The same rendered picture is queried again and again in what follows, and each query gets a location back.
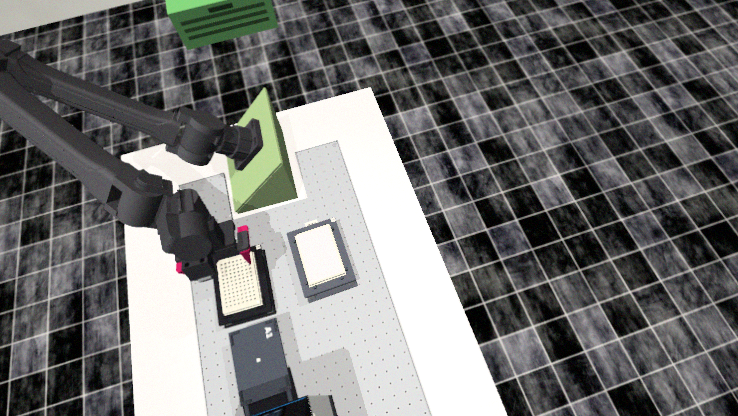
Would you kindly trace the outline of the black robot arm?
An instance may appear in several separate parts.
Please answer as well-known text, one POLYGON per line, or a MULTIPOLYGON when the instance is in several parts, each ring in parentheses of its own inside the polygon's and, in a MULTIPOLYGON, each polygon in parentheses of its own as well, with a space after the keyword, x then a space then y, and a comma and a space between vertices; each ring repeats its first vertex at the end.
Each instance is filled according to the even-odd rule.
POLYGON ((216 278, 214 251, 225 247, 225 234, 214 216, 208 224, 209 211, 197 191, 173 194, 171 180, 113 156, 31 93, 150 135, 196 166, 208 165, 215 152, 234 159, 235 169, 242 171, 263 148, 259 120, 252 118, 243 128, 185 106, 178 113, 154 108, 20 49, 0 40, 0 119, 76 177, 120 222, 157 229, 163 252, 182 260, 190 281, 216 278), (178 136, 182 121, 186 125, 178 136))

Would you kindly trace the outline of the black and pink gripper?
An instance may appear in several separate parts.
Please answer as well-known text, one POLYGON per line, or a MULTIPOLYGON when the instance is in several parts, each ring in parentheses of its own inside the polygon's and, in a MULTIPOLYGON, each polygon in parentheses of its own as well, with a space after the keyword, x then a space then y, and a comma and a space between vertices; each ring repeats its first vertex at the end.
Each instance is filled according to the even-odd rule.
MULTIPOLYGON (((225 247, 214 251, 215 259, 222 258, 234 253, 240 252, 242 257, 251 264, 250 257, 250 240, 248 226, 244 225, 238 227, 237 241, 235 239, 235 224, 233 220, 224 221, 218 223, 223 233, 225 234, 225 247)), ((181 270, 182 260, 175 256, 176 271, 179 274, 184 274, 181 270)))

